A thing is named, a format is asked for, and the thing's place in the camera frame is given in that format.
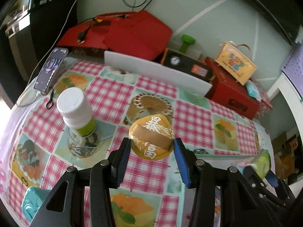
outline screw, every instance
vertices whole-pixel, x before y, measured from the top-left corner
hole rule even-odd
[[[234,167],[234,166],[231,166],[231,167],[229,168],[229,170],[230,170],[232,173],[236,173],[236,172],[238,171],[238,169],[237,169],[236,167]]]
[[[198,166],[203,166],[203,165],[205,164],[205,161],[202,160],[202,159],[198,159],[198,160],[196,160],[196,164],[197,164]]]
[[[109,160],[108,159],[104,159],[104,160],[101,160],[101,165],[103,166],[107,166],[109,164]]]
[[[67,170],[67,172],[72,173],[74,171],[77,171],[77,168],[74,166],[69,166],[66,170]]]

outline purple pegboard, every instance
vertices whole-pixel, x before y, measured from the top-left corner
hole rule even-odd
[[[282,71],[297,89],[301,98],[303,96],[303,45],[293,46],[289,56],[281,67]]]

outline yellow box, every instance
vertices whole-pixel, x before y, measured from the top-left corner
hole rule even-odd
[[[249,58],[229,42],[224,42],[215,61],[242,85],[257,69]]]

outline white bottle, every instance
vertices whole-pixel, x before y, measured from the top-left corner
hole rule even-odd
[[[76,136],[87,137],[95,131],[93,111],[80,88],[71,87],[64,90],[58,97],[57,108],[65,124]]]

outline brown label strip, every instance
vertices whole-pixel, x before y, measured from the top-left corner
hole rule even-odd
[[[140,125],[134,127],[132,135],[167,151],[169,151],[174,142],[173,139],[152,130],[148,130]]]

